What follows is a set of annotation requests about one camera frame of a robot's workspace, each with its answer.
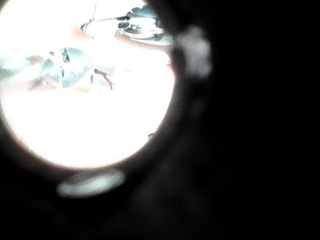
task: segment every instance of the blurry object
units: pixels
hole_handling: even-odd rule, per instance
[[[109,35],[126,35],[134,41],[152,45],[171,45],[173,38],[166,34],[157,15],[149,5],[134,7],[125,16],[95,19],[97,4],[92,19],[81,25],[81,30],[91,38],[106,38]]]
[[[25,84],[42,71],[40,56],[0,55],[0,88]]]

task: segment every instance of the small metal part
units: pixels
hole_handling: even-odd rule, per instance
[[[114,32],[111,31],[111,34],[127,35],[134,41],[152,45],[168,46],[173,43],[172,36],[165,34],[162,24],[149,5],[134,7],[125,16],[98,20],[95,20],[94,17],[92,17],[89,22],[81,25],[80,28],[92,39],[95,35],[100,34],[102,34],[102,37],[104,38],[108,36],[108,32],[112,29],[112,26],[110,25],[111,21],[115,21],[115,24],[117,25],[115,26]],[[95,28],[96,31],[98,31],[97,33],[87,32],[90,32]]]
[[[106,171],[88,171],[76,174],[60,183],[56,192],[63,198],[88,198],[104,194],[125,182],[125,174],[111,168]]]
[[[155,135],[155,133],[154,133],[154,132],[153,132],[153,133],[148,134],[148,139],[151,139],[154,135]]]

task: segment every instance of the peephole view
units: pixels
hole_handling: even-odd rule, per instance
[[[172,38],[141,0],[9,0],[0,11],[0,116],[52,165],[95,168],[154,136],[171,100]]]

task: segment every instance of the circular opening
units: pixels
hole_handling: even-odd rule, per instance
[[[143,4],[98,1],[95,18]],[[86,36],[80,26],[94,7],[91,0],[10,0],[0,14],[1,117],[30,153],[66,168],[134,154],[157,130],[173,91],[169,47]]]

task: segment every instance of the bright white light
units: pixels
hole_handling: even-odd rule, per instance
[[[167,111],[174,85],[173,73],[166,66],[168,55],[112,37],[103,41],[75,38],[70,34],[75,21],[68,19],[82,24],[82,15],[75,9],[84,13],[88,10],[87,1],[33,1],[39,7],[23,8],[15,0],[0,15],[0,53],[43,56],[52,48],[78,48],[90,55],[94,64],[114,69],[110,80],[115,86],[111,91],[96,84],[86,85],[87,92],[1,89],[2,111],[12,131],[36,155],[70,168],[105,166],[132,155],[147,142],[148,134],[157,129]],[[22,9],[30,11],[26,15]],[[34,12],[38,9],[43,9],[39,15]],[[121,9],[128,11],[124,5]],[[13,16],[20,16],[23,22]],[[53,24],[56,19],[60,25]],[[15,77],[32,79],[37,67]]]

